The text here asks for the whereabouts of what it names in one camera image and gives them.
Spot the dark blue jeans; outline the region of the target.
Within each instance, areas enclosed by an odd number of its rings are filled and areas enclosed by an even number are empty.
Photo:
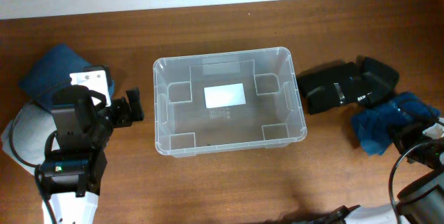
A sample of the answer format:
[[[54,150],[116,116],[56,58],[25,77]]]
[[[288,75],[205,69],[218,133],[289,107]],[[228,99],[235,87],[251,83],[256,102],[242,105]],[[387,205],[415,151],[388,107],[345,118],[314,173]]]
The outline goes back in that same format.
[[[53,94],[70,84],[69,75],[82,72],[85,67],[91,66],[92,64],[66,44],[59,44],[31,67],[20,80],[19,87],[50,112]]]

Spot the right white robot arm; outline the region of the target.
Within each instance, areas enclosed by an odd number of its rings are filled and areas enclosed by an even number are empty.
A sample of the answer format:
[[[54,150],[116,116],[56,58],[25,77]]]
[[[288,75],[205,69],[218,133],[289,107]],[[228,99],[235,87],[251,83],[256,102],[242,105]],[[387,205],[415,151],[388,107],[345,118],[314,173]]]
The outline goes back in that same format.
[[[442,223],[443,222],[443,120],[415,122],[390,130],[400,153],[389,175],[390,203],[380,207],[357,207],[344,219],[346,224]],[[420,163],[432,171],[393,193],[395,172],[403,160]]]

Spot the teal blue garment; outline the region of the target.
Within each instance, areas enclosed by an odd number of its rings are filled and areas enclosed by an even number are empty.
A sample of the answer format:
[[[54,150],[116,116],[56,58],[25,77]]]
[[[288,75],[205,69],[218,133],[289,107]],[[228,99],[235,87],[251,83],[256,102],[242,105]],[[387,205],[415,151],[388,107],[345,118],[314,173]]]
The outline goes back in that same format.
[[[393,143],[390,130],[412,123],[430,123],[441,112],[423,103],[415,94],[404,92],[386,103],[364,110],[351,118],[352,128],[368,155],[383,155]]]

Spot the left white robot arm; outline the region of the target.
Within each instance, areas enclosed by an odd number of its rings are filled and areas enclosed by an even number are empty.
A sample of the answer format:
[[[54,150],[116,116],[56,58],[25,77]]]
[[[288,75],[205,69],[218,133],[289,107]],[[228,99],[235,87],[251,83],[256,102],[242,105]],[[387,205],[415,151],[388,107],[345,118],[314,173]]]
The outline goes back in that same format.
[[[52,96],[56,129],[44,146],[35,181],[49,215],[57,223],[91,223],[107,160],[105,147],[116,128],[144,120],[138,88],[106,104],[100,92],[70,85]]]

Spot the grey base equipment bottom edge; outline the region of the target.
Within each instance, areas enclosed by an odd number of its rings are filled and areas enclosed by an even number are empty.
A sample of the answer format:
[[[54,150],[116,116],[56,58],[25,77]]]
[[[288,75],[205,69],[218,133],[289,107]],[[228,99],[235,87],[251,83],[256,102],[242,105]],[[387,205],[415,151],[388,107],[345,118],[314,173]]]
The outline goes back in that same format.
[[[314,214],[302,219],[294,219],[291,224],[345,224],[345,218],[360,205],[346,207],[342,205],[328,214]]]

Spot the clear plastic storage bin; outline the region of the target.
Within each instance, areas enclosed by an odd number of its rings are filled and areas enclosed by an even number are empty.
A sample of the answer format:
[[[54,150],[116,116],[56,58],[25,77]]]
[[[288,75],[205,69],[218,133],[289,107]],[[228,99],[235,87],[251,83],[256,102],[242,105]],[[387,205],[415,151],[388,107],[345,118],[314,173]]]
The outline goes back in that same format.
[[[246,104],[208,109],[204,88],[242,83]],[[302,141],[307,125],[285,47],[159,58],[153,64],[155,148],[188,157]]]

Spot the black garment with straps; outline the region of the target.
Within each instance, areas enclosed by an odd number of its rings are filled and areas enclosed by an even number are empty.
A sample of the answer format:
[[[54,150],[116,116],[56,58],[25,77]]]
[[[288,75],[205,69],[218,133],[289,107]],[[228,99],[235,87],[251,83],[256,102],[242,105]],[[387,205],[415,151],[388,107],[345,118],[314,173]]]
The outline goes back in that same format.
[[[321,69],[299,76],[297,80],[310,114],[357,103],[360,98],[366,98],[371,91],[370,85],[361,77],[354,62]]]

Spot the white label in bin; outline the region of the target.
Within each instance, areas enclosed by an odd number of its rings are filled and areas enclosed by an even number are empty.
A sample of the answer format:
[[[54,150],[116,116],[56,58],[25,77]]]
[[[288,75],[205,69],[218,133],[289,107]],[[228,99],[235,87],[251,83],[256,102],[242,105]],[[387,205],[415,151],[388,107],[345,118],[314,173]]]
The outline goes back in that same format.
[[[205,107],[208,109],[246,104],[242,83],[205,87],[204,97]]]

